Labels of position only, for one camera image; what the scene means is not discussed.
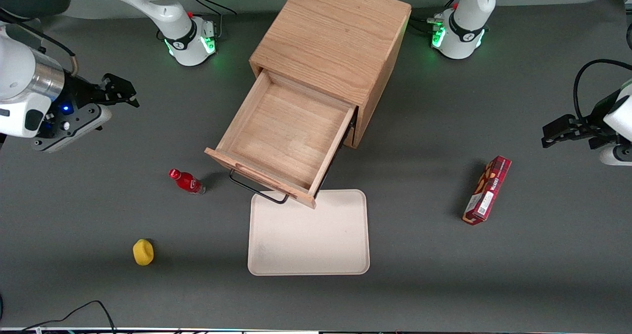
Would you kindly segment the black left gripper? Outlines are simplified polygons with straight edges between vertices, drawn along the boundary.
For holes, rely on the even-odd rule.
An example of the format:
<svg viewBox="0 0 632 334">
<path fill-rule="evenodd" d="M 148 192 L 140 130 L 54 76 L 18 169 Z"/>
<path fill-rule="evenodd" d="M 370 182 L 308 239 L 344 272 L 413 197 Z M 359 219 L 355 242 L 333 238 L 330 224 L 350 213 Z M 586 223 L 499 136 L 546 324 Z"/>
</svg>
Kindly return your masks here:
<svg viewBox="0 0 632 334">
<path fill-rule="evenodd" d="M 578 122 L 575 123 L 576 120 L 573 115 L 563 115 L 553 120 L 553 122 L 544 125 L 542 127 L 542 147 L 547 149 L 562 141 L 589 137 L 591 137 L 589 139 L 589 147 L 591 150 L 600 149 L 603 146 L 613 143 L 614 139 L 617 138 L 617 133 L 612 127 L 605 123 L 603 118 L 605 118 L 615 105 L 620 92 L 621 90 L 617 89 L 613 93 L 610 93 L 607 97 L 594 105 L 590 114 L 584 116 L 580 111 L 578 91 L 574 89 L 573 104 Z"/>
</svg>

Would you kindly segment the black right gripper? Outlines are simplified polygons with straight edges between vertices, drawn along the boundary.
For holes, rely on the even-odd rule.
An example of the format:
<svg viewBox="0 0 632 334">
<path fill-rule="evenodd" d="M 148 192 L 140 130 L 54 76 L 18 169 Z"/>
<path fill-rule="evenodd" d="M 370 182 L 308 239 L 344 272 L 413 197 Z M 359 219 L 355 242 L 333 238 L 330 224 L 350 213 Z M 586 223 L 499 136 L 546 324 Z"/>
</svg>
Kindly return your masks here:
<svg viewBox="0 0 632 334">
<path fill-rule="evenodd" d="M 140 107 L 133 84 L 113 74 L 104 74 L 101 84 L 93 84 L 65 71 L 62 89 L 64 122 L 105 122 L 107 107 L 127 103 Z"/>
</svg>

